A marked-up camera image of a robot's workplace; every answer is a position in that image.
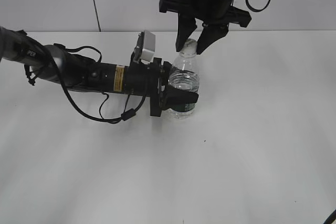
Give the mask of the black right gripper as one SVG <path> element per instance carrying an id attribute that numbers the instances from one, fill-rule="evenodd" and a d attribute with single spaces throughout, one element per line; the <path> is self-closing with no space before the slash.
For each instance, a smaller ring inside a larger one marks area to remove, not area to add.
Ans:
<path id="1" fill-rule="evenodd" d="M 233 0 L 160 0 L 159 12 L 178 14 L 176 51 L 182 50 L 197 28 L 195 19 L 203 22 L 203 30 L 197 40 L 198 55 L 228 34 L 229 23 L 247 27 L 251 21 L 250 13 L 234 7 L 232 2 Z"/>

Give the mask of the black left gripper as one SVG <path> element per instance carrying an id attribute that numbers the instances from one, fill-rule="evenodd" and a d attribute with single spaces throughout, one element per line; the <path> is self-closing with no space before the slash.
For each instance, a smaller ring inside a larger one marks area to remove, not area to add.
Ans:
<path id="1" fill-rule="evenodd" d="M 144 64 L 141 60 L 136 62 L 132 57 L 123 80 L 123 93 L 128 96 L 141 97 L 139 105 L 134 108 L 136 114 L 143 106 L 145 99 L 150 99 L 150 116 L 161 116 L 164 110 L 193 110 L 198 101 L 198 93 L 181 90 L 167 85 L 172 64 L 161 58 Z"/>

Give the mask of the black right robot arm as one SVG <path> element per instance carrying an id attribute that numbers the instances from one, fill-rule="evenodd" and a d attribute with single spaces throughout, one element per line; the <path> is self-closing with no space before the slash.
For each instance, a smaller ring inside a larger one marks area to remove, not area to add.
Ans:
<path id="1" fill-rule="evenodd" d="M 251 21 L 249 12 L 232 6 L 233 0 L 160 0 L 161 13 L 177 13 L 175 48 L 180 52 L 202 21 L 203 30 L 197 40 L 196 53 L 202 54 L 211 44 L 228 34 L 230 23 L 246 28 Z"/>

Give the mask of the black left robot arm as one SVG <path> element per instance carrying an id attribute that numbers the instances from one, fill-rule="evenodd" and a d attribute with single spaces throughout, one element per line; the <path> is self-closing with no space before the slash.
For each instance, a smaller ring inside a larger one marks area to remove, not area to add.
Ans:
<path id="1" fill-rule="evenodd" d="M 198 94 L 169 85 L 172 65 L 154 57 L 155 34 L 143 31 L 138 35 L 129 66 L 103 63 L 80 55 L 86 47 L 66 48 L 62 44 L 42 45 L 24 30 L 1 27 L 1 58 L 24 65 L 25 75 L 31 85 L 36 79 L 60 84 L 71 105 L 83 116 L 98 122 L 118 123 L 136 115 L 141 108 L 124 109 L 115 119 L 89 116 L 75 104 L 74 92 L 96 92 L 140 96 L 141 103 L 150 99 L 150 115 L 159 117 L 162 111 L 178 105 L 194 104 Z"/>

